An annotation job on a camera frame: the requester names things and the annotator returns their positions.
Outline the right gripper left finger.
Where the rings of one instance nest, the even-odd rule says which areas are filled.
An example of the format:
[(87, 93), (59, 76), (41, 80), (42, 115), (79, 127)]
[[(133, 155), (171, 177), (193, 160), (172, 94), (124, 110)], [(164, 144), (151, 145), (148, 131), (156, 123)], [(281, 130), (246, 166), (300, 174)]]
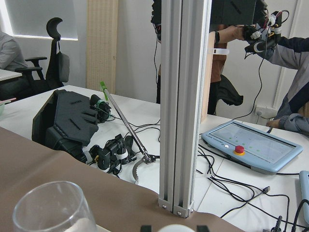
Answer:
[(151, 225), (142, 225), (140, 228), (140, 232), (152, 232)]

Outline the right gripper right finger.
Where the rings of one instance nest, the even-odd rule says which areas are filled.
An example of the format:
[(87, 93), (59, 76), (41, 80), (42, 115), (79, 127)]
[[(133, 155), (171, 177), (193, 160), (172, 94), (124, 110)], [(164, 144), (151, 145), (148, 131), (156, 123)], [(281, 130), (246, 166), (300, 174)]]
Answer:
[(209, 228), (206, 225), (197, 225), (197, 232), (209, 232)]

